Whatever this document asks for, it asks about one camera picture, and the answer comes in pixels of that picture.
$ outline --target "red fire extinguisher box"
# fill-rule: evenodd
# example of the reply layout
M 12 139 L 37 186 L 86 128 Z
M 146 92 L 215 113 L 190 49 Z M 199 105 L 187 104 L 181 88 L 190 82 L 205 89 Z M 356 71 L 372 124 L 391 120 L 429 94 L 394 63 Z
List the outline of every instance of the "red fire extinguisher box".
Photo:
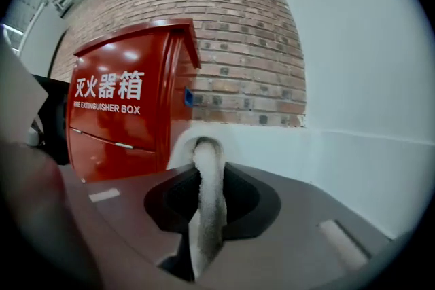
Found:
M 82 181 L 165 170 L 192 119 L 190 87 L 201 67 L 193 21 L 128 26 L 75 55 L 67 142 Z

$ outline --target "red brick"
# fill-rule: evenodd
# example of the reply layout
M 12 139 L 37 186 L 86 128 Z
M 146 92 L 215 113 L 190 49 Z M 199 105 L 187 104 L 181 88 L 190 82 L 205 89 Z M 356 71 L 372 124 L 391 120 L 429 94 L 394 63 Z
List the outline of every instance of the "red brick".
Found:
M 278 101 L 278 110 L 282 113 L 294 113 L 302 115 L 305 113 L 305 104 L 295 104 Z
M 181 9 L 167 9 L 167 10 L 162 10 L 162 14 L 164 15 L 175 15 L 175 14 L 182 14 L 183 11 Z
M 185 14 L 204 14 L 205 13 L 205 7 L 187 7 L 184 10 Z
M 305 91 L 292 90 L 292 100 L 296 102 L 306 102 L 307 96 Z
M 269 23 L 264 23 L 257 20 L 252 20 L 250 18 L 244 18 L 241 24 L 247 25 L 247 26 L 253 26 L 259 29 L 266 29 L 268 31 L 273 31 L 273 25 Z
M 304 61 L 300 58 L 295 58 L 295 57 L 290 57 L 289 64 L 294 65 L 294 66 L 299 67 L 299 68 L 305 67 Z
M 262 46 L 264 48 L 270 47 L 270 41 L 263 39 L 261 37 L 253 37 L 253 36 L 249 36 L 247 38 L 247 43 L 250 43 L 252 45 L 256 45 L 256 46 Z
M 283 114 L 281 116 L 281 125 L 290 127 L 300 127 L 300 121 L 297 115 Z
M 276 22 L 276 20 L 274 20 L 273 18 L 259 15 L 259 14 L 254 14 L 252 12 L 247 12 L 246 18 L 250 18 L 258 22 L 263 22 L 264 24 L 270 24 L 271 26 Z
M 274 52 L 272 50 L 268 50 L 267 48 L 261 48 L 258 46 L 250 46 L 249 53 L 252 56 L 258 56 L 258 57 L 267 58 L 270 60 L 278 60 L 278 58 L 280 57 L 279 53 Z
M 254 110 L 261 111 L 277 111 L 277 101 L 268 98 L 255 98 L 254 99 Z
M 247 35 L 231 32 L 217 32 L 216 39 L 224 41 L 238 41 L 243 43 L 246 41 Z
M 240 54 L 249 54 L 249 46 L 239 43 L 217 43 L 219 50 L 228 52 L 237 52 Z
M 190 14 L 189 16 L 184 16 L 185 17 L 190 17 L 193 20 L 196 21 L 218 21 L 219 20 L 219 15 L 213 15 L 213 14 Z
M 286 51 L 288 54 L 291 54 L 291 55 L 293 55 L 293 56 L 296 56 L 296 57 L 299 57 L 299 58 L 302 58 L 302 57 L 303 57 L 303 55 L 302 55 L 302 51 L 300 51 L 298 48 L 294 48 L 294 47 L 292 47 L 292 46 L 287 46 L 287 47 L 285 48 L 285 51 Z
M 202 31 L 202 30 L 196 30 L 196 38 L 197 39 L 208 39 L 213 40 L 216 38 L 216 32 L 215 31 Z
M 292 78 L 289 75 L 278 74 L 278 83 L 281 86 L 291 86 Z
M 193 103 L 197 107 L 206 107 L 211 104 L 211 96 L 208 94 L 195 93 Z
M 279 126 L 281 124 L 281 117 L 269 112 L 241 111 L 239 117 L 242 124 L 253 126 Z
M 243 20 L 242 17 L 229 16 L 229 15 L 222 15 L 222 16 L 220 16 L 220 21 L 221 22 L 241 24 L 242 20 Z
M 224 8 L 224 9 L 231 9 L 231 10 L 239 10 L 239 11 L 247 11 L 246 6 L 241 5 L 241 0 L 240 0 L 240 4 L 236 3 L 222 3 L 220 4 L 220 7 Z
M 298 67 L 292 67 L 290 69 L 290 73 L 293 76 L 299 77 L 301 79 L 305 79 L 305 70 L 304 69 L 301 69 Z
M 239 115 L 235 111 L 209 110 L 206 119 L 225 124 L 236 124 L 239 122 Z
M 252 73 L 253 73 L 252 69 L 238 68 L 238 67 L 221 67 L 220 71 L 222 76 L 231 77 L 233 79 L 248 79 L 248 80 L 252 79 Z
M 220 67 L 218 65 L 203 65 L 198 71 L 199 75 L 220 76 Z
M 215 7 L 215 3 L 210 3 L 208 1 L 185 1 L 183 3 L 177 4 L 177 7 Z
M 199 91 L 208 91 L 210 90 L 210 81 L 208 79 L 197 77 L 193 81 L 192 88 Z
M 231 52 L 212 52 L 210 57 L 214 62 L 225 65 L 245 65 L 245 60 L 243 56 L 238 54 L 233 54 Z
M 275 40 L 275 34 L 274 33 L 268 32 L 268 31 L 263 31 L 262 29 L 255 29 L 254 30 L 254 34 L 257 37 L 263 37 L 265 39 Z
M 254 71 L 254 81 L 266 82 L 268 84 L 278 84 L 278 76 L 276 73 L 269 71 Z
M 256 82 L 243 82 L 242 92 L 244 94 L 253 94 L 256 96 L 281 96 L 281 88 L 279 86 L 258 84 Z
M 262 58 L 246 58 L 245 59 L 245 66 L 246 67 L 252 67 L 257 69 L 263 69 L 268 71 L 274 71 L 276 73 L 281 74 L 288 74 L 290 72 L 290 69 L 288 66 L 279 63 L 279 62 L 273 62 L 271 60 L 265 60 Z
M 175 7 L 175 4 L 174 3 L 169 3 L 169 4 L 159 5 L 157 8 L 158 8 L 158 10 L 165 10 L 165 9 L 171 9 L 173 7 Z
M 215 94 L 211 97 L 211 106 L 220 109 L 249 109 L 251 99 L 238 96 L 227 96 Z
M 298 79 L 297 77 L 290 77 L 288 86 L 298 90 L 305 90 L 305 80 Z
M 203 27 L 202 21 L 193 21 L 193 25 L 195 29 L 201 29 Z
M 226 15 L 228 13 L 227 9 L 221 9 L 220 7 L 210 8 L 207 10 L 208 14 L 219 14 Z
M 216 92 L 238 92 L 240 83 L 232 80 L 213 80 L 212 90 Z
M 290 45 L 293 46 L 295 48 L 299 48 L 300 49 L 300 43 L 299 40 L 295 40 L 292 39 L 290 37 L 280 37 L 277 35 L 278 41 L 283 43 L 284 45 Z
M 173 4 L 173 6 L 175 7 L 175 3 L 180 2 L 180 1 L 186 1 L 186 0 L 157 0 L 157 1 L 153 1 L 150 5 L 166 5 L 166 4 Z
M 239 10 L 227 9 L 227 14 L 230 16 L 245 17 L 246 13 Z
M 220 30 L 222 23 L 219 22 L 207 22 L 204 24 L 205 29 L 215 29 Z

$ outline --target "gray machine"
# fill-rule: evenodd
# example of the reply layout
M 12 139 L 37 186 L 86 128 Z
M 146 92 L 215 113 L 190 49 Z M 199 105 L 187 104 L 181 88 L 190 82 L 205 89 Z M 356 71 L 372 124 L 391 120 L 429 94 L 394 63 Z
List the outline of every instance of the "gray machine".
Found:
M 180 271 L 180 267 L 178 271 L 174 270 L 174 260 L 182 259 L 186 263 L 185 255 L 182 255 L 184 239 L 182 223 L 180 225 L 182 221 L 180 211 L 184 209 L 180 202 L 186 197 L 186 193 L 183 193 L 180 187 L 184 184 L 193 187 L 197 185 L 197 183 L 188 184 L 189 180 L 191 182 L 196 180 L 194 171 L 192 166 L 187 166 L 155 175 L 83 185 L 78 181 L 75 173 L 66 166 L 63 168 L 63 176 L 67 183 L 67 191 L 68 186 L 72 185 L 75 190 L 79 189 L 81 194 L 85 193 L 90 198 L 86 202 L 89 209 L 94 208 L 98 211 L 97 215 L 99 219 L 105 220 L 106 228 L 115 232 L 117 238 L 140 255 L 145 262 L 153 265 L 153 274 L 160 274 L 158 278 L 162 277 L 169 283 L 176 282 L 181 287 L 181 284 L 187 286 L 189 283 L 180 279 L 189 279 L 186 279 L 186 270 Z M 260 205 L 260 210 L 266 210 L 262 211 L 262 214 L 251 216 L 247 224 L 239 224 L 232 230 L 233 237 L 234 233 L 236 235 L 245 233 L 245 236 L 227 238 L 217 257 L 196 282 L 192 283 L 195 286 L 208 289 L 264 289 L 266 287 L 312 289 L 343 277 L 354 276 L 355 271 L 322 234 L 319 224 L 323 221 L 339 222 L 347 235 L 363 250 L 367 259 L 378 255 L 390 243 L 388 238 L 361 217 L 312 185 L 238 164 L 227 163 L 227 171 L 237 173 L 244 180 L 248 178 L 250 183 L 257 182 L 264 185 L 266 198 L 260 194 L 255 206 Z M 175 206 L 179 208 L 173 209 L 174 216 L 169 221 L 177 226 L 178 233 L 170 232 L 171 228 L 164 226 L 165 212 L 155 208 L 160 204 L 159 197 L 162 199 L 164 196 L 158 191 L 166 192 L 167 196 L 167 192 L 174 187 L 176 194 L 179 195 L 178 204 Z M 225 191 L 224 182 L 224 195 L 227 193 L 228 201 L 228 190 Z M 77 198 L 74 194 L 69 194 L 69 199 L 74 210 Z M 266 199 L 266 204 L 260 204 L 261 199 Z M 153 200 L 156 203 L 154 211 L 147 209 L 147 200 L 148 204 Z M 250 210 L 248 207 L 246 215 L 252 211 L 253 209 Z M 84 215 L 86 214 L 81 210 L 75 214 L 75 218 L 77 224 L 82 225 L 83 235 L 87 240 L 86 235 L 91 232 Z M 178 220 L 174 222 L 174 217 L 177 215 L 179 215 Z M 258 229 L 255 229 L 256 217 L 257 226 L 260 226 Z M 251 225 L 254 230 L 251 235 L 249 232 L 253 230 L 250 229 L 250 224 L 254 224 Z M 112 245 L 107 244 L 105 248 L 110 249 Z

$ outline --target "white label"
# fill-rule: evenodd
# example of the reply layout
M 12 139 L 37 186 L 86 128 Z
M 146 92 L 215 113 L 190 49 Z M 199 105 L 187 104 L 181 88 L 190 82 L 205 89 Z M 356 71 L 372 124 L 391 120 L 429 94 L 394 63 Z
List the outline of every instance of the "white label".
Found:
M 129 73 L 124 71 L 120 76 L 120 82 L 118 84 L 117 94 L 121 99 L 137 99 L 141 100 L 141 90 L 142 90 L 142 77 L 145 75 L 144 72 L 139 72 L 137 70 Z M 102 74 L 100 78 L 100 84 L 98 87 L 98 98 L 101 99 L 113 99 L 114 92 L 116 89 L 116 74 Z M 98 82 L 95 76 L 91 76 L 90 79 L 77 79 L 74 97 L 97 97 L 94 88 Z M 110 111 L 113 113 L 129 113 L 133 115 L 140 115 L 140 107 L 136 105 L 119 105 L 113 103 L 90 103 L 82 101 L 74 101 L 74 107 L 82 109 L 92 109 L 101 111 Z
M 106 200 L 108 198 L 113 198 L 119 195 L 120 192 L 117 189 L 109 189 L 107 191 L 99 192 L 97 194 L 91 194 L 89 195 L 89 198 L 93 202 L 99 202 L 101 200 Z

